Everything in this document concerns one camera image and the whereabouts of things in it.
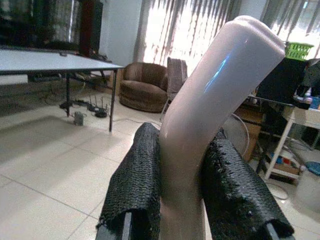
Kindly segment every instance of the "white wall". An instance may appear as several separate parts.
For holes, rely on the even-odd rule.
[[[249,15],[260,20],[267,0],[242,0],[239,15]]]
[[[100,54],[114,64],[133,62],[142,0],[102,0]]]

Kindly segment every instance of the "brown armchair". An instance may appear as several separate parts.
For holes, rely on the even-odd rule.
[[[154,63],[134,62],[124,68],[120,103],[133,109],[160,113],[167,101],[167,68]]]

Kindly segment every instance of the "white tiled floor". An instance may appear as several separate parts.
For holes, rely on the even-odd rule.
[[[110,103],[109,95],[100,96]],[[10,114],[0,107],[0,239],[94,240],[111,175],[141,123],[159,128],[160,114],[127,108],[116,99],[109,133],[109,119],[83,107],[71,110],[87,114],[84,126],[75,126],[57,105],[27,99],[12,104]],[[289,199],[277,202],[296,239],[320,240],[320,214],[294,202],[293,186],[279,184]]]

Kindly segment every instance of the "curtain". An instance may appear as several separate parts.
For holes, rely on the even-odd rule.
[[[283,41],[314,45],[307,59],[320,58],[320,0],[269,0],[262,21]]]
[[[81,3],[78,0],[48,0],[48,25],[52,40],[79,43]]]
[[[222,25],[238,15],[240,0],[143,0],[136,62],[183,59],[192,72]]]

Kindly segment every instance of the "gray chair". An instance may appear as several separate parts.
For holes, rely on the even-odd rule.
[[[168,88],[166,91],[167,100],[162,109],[160,121],[162,121],[169,104],[175,98],[182,85],[188,78],[187,64],[185,60],[167,58],[167,74],[168,74]]]

